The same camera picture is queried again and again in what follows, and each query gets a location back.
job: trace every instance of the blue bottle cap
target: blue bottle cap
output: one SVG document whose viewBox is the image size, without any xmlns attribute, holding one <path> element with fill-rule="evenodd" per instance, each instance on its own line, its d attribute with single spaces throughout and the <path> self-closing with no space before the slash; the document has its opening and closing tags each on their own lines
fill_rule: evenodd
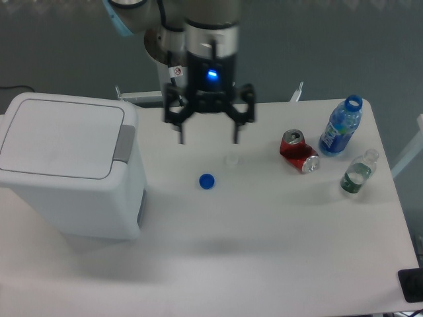
<svg viewBox="0 0 423 317">
<path fill-rule="evenodd" d="M 214 177 L 211 174 L 202 174 L 198 180 L 201 188 L 209 190 L 214 186 Z"/>
<path fill-rule="evenodd" d="M 345 100 L 345 108 L 351 112 L 357 112 L 363 106 L 363 99 L 356 94 L 352 94 Z"/>
</svg>

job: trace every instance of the warning sticker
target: warning sticker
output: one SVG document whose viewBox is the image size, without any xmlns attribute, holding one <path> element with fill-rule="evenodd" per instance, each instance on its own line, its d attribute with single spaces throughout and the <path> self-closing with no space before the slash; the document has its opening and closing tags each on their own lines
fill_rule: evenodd
<svg viewBox="0 0 423 317">
<path fill-rule="evenodd" d="M 174 66 L 174 67 L 169 67 L 169 75 L 171 77 L 179 77 L 179 76 L 183 76 L 184 71 L 182 70 L 182 66 Z"/>
</svg>

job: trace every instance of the bottle cap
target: bottle cap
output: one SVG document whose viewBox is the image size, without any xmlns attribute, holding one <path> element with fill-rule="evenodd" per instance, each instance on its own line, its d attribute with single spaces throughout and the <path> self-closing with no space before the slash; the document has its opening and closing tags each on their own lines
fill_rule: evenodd
<svg viewBox="0 0 423 317">
<path fill-rule="evenodd" d="M 368 149 L 364 153 L 364 159 L 368 162 L 376 162 L 379 158 L 379 153 L 375 149 Z"/>
<path fill-rule="evenodd" d="M 214 186 L 214 177 L 211 174 L 202 174 L 198 181 L 204 190 L 210 190 Z"/>
<path fill-rule="evenodd" d="M 363 99 L 356 94 L 352 94 L 345 100 L 345 108 L 351 112 L 357 112 L 363 106 Z"/>
</svg>

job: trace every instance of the metal bracket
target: metal bracket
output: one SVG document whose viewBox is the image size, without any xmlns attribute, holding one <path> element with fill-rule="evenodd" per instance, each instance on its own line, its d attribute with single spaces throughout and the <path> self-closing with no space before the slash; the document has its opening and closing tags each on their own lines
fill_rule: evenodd
<svg viewBox="0 0 423 317">
<path fill-rule="evenodd" d="M 127 92 L 120 93 L 119 86 L 115 86 L 118 100 L 128 101 L 132 104 L 143 104 L 147 102 L 159 102 L 163 100 L 161 91 Z"/>
</svg>

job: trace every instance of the gray floor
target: gray floor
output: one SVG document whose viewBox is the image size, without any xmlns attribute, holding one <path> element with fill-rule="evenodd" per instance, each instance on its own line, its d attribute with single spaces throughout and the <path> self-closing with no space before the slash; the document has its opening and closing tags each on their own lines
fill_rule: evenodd
<svg viewBox="0 0 423 317">
<path fill-rule="evenodd" d="M 288 100 L 299 81 L 302 100 L 362 95 L 392 162 L 423 112 L 422 18 L 419 0 L 245 0 L 237 81 L 259 102 Z M 17 84 L 99 98 L 114 98 L 115 84 L 159 90 L 143 35 L 119 37 L 99 0 L 0 1 L 0 86 Z M 17 93 L 0 90 L 0 112 Z M 423 233 L 422 159 L 396 181 L 413 234 Z"/>
</svg>

